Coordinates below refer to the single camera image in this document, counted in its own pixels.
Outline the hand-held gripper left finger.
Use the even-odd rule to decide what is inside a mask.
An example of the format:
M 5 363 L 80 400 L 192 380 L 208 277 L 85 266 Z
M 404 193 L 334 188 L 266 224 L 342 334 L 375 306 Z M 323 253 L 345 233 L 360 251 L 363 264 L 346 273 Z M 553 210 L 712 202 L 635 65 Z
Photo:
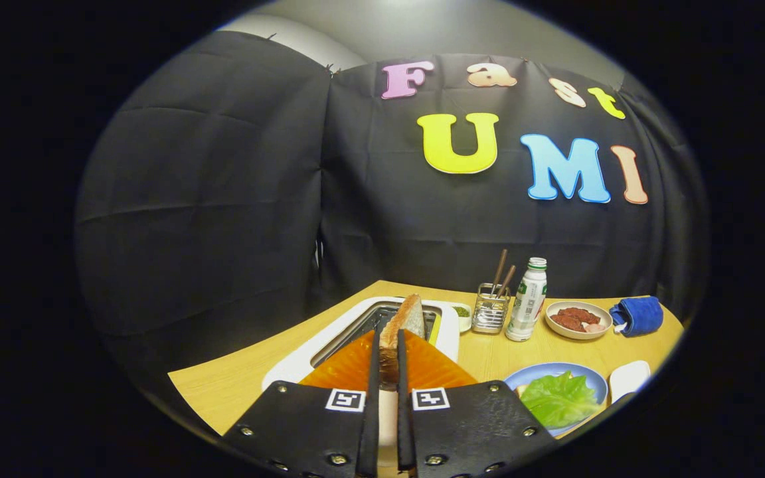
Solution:
M 282 477 L 377 477 L 379 334 L 365 390 L 276 380 L 222 436 L 226 447 Z

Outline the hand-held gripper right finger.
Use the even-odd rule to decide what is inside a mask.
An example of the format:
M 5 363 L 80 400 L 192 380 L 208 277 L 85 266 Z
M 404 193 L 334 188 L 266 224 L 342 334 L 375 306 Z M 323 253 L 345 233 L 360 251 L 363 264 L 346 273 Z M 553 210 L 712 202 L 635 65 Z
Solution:
M 398 332 L 397 469 L 409 477 L 495 477 L 552 453 L 556 440 L 500 380 L 417 388 Z

